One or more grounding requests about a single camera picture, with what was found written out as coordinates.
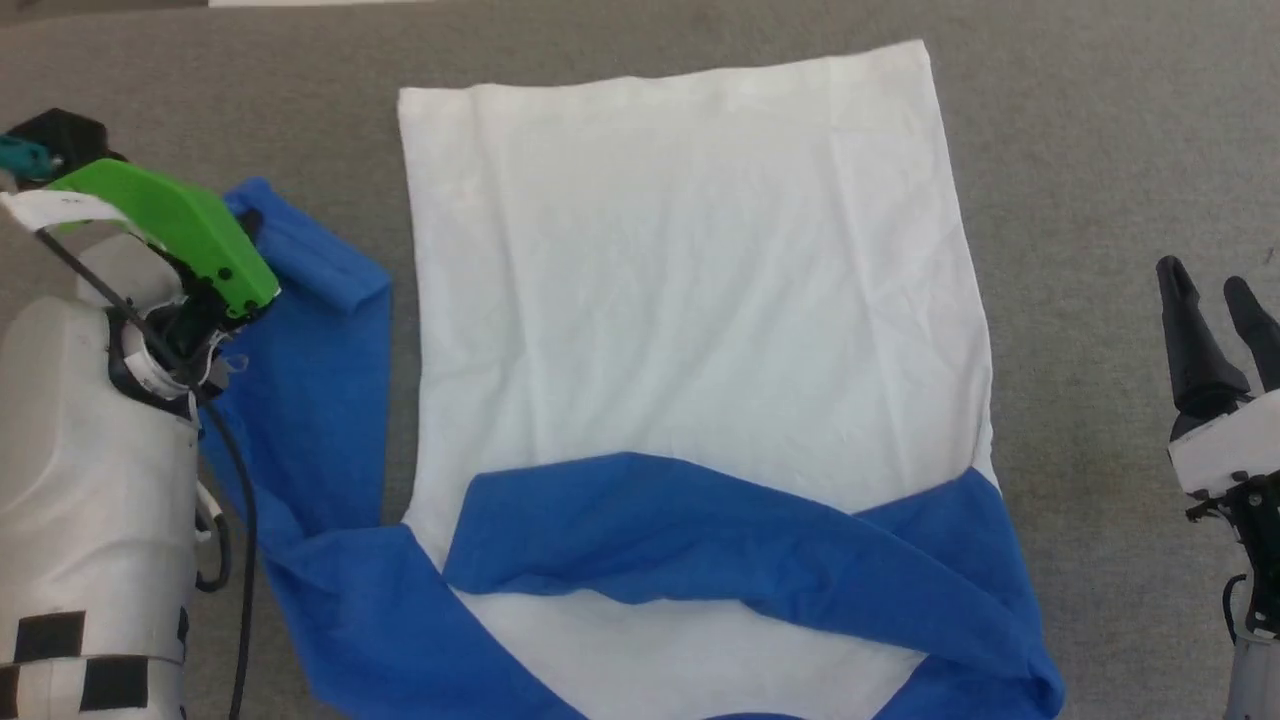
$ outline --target green plastic bracket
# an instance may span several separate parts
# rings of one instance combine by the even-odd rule
[[[223,200],[129,163],[102,159],[49,184],[114,205],[143,240],[207,281],[227,302],[230,320],[252,318],[280,292],[275,273],[259,255]]]

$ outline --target teal object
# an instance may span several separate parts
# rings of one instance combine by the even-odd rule
[[[0,135],[0,169],[23,181],[54,177],[55,163],[42,145]]]

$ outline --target gray fabric tabletop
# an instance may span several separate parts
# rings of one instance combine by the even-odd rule
[[[0,127],[50,106],[224,190],[265,176],[394,277],[385,518],[413,477],[419,377],[402,86],[564,85],[923,37],[989,316],[996,470],[1071,719],[1225,707],[1225,525],[1190,525],[1153,266],[1179,254],[1280,310],[1280,6],[1266,0],[443,0],[86,17],[0,31]],[[0,231],[0,323],[69,273]],[[239,585],[193,610],[188,710],[225,714]],[[280,614],[257,610],[247,717],[314,717]]]

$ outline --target black square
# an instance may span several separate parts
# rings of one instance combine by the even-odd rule
[[[33,615],[18,620],[13,661],[35,662],[52,657],[79,657],[84,639],[84,611]]]
[[[141,655],[91,657],[84,661],[81,712],[147,706],[147,659]]]
[[[18,673],[17,665],[0,667],[0,720],[18,717]]]

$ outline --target white fabric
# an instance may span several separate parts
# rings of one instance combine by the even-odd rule
[[[854,511],[977,465],[991,351],[928,55],[404,90],[422,318],[404,521],[622,450]],[[462,596],[593,719],[873,716],[919,653],[736,602]]]

